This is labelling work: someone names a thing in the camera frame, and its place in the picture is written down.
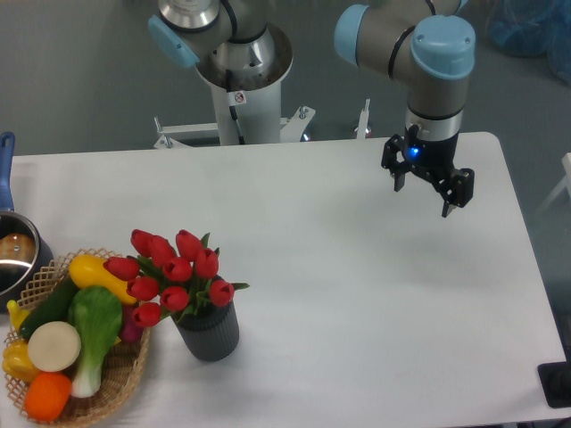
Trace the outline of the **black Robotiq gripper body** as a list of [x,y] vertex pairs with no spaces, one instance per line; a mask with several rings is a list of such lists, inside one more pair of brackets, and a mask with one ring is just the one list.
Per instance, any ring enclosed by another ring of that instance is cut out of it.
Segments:
[[433,184],[448,181],[455,171],[453,164],[459,134],[437,141],[420,138],[421,129],[413,125],[405,131],[403,157],[411,172]]

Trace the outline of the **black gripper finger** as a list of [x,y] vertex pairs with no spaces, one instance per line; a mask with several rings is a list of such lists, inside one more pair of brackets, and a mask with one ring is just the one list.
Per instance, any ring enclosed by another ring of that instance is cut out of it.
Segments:
[[474,184],[473,169],[454,169],[450,175],[436,183],[435,190],[443,198],[443,218],[447,218],[457,208],[464,208],[471,201]]
[[403,157],[404,138],[391,136],[382,153],[381,167],[387,169],[393,178],[393,190],[399,192],[405,185],[406,175],[411,172],[411,163]]

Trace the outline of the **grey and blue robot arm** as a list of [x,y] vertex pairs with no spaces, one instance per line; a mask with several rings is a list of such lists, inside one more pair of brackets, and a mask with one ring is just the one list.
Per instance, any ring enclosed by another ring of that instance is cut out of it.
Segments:
[[[471,200],[475,174],[453,164],[476,35],[460,1],[349,6],[335,25],[336,53],[407,87],[405,130],[381,165],[401,189],[408,174],[433,186],[443,212]],[[148,21],[161,51],[210,86],[223,145],[281,143],[281,83],[293,63],[286,34],[265,1],[161,1]]]

